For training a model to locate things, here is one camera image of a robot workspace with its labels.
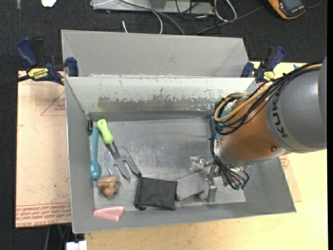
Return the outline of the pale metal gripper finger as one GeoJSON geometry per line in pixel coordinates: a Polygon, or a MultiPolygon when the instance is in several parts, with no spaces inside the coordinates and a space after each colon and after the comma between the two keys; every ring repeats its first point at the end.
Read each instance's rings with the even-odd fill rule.
{"type": "Polygon", "coordinates": [[[211,161],[206,159],[204,155],[191,156],[190,161],[191,171],[198,171],[211,166],[211,161]]]}
{"type": "Polygon", "coordinates": [[[217,186],[214,183],[213,178],[207,177],[205,182],[205,201],[214,202],[216,198],[217,186]]]}

